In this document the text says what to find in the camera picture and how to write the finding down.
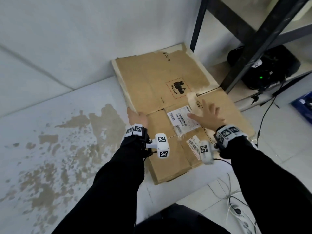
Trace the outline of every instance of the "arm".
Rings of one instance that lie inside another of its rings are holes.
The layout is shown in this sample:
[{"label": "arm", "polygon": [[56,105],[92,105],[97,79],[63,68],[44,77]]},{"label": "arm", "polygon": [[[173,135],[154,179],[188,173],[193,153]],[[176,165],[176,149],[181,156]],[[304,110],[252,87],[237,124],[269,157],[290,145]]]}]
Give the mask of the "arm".
[{"label": "arm", "polygon": [[136,221],[137,191],[144,179],[138,141],[123,145],[96,174],[93,185],[53,233],[131,233]]},{"label": "arm", "polygon": [[262,233],[304,233],[310,229],[312,194],[294,175],[253,148],[244,136],[231,140],[220,156],[231,159]]}]

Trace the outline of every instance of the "white shipping label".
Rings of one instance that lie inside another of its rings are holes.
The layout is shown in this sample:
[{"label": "white shipping label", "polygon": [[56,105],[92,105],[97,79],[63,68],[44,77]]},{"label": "white shipping label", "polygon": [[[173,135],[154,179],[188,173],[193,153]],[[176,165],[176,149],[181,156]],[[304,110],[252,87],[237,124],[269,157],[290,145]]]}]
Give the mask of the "white shipping label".
[{"label": "white shipping label", "polygon": [[185,106],[167,113],[178,136],[200,127],[199,123],[188,117],[188,113],[192,113],[190,106]]},{"label": "white shipping label", "polygon": [[192,138],[187,140],[186,143],[190,146],[197,159],[200,160],[200,140],[197,138],[197,136],[194,135]]}]

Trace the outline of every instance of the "white wall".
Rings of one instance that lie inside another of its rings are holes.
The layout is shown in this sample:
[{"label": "white wall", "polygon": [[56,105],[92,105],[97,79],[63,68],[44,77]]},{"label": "white wall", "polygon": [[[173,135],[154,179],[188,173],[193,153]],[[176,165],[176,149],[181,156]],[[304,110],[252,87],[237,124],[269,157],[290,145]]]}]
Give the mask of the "white wall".
[{"label": "white wall", "polygon": [[[111,59],[189,44],[200,2],[0,0],[0,45],[77,89],[112,76]],[[237,45],[209,13],[203,31],[195,53],[205,65]],[[0,57],[0,116],[70,90],[5,52]]]}]

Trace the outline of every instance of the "black metal frame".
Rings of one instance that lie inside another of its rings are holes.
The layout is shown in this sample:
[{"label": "black metal frame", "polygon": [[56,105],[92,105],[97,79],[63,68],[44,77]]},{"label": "black metal frame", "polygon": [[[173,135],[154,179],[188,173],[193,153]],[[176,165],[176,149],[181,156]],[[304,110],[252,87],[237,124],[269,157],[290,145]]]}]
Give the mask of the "black metal frame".
[{"label": "black metal frame", "polygon": [[191,49],[193,51],[195,49],[206,9],[245,44],[242,56],[220,85],[226,93],[229,93],[265,50],[312,33],[311,24],[280,34],[307,1],[279,0],[259,30],[255,31],[221,0],[202,0],[191,41]]}]

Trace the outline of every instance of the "person's right hand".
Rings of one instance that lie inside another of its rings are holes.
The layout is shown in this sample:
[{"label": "person's right hand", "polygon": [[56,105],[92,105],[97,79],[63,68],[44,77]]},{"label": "person's right hand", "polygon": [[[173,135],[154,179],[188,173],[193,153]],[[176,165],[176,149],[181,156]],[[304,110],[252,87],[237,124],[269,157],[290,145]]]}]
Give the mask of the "person's right hand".
[{"label": "person's right hand", "polygon": [[220,126],[226,125],[224,119],[218,118],[220,108],[216,108],[215,104],[210,104],[208,106],[205,100],[203,100],[202,108],[204,112],[203,117],[199,117],[192,113],[188,113],[188,117],[197,121],[201,126],[213,130],[214,132],[216,132]]}]

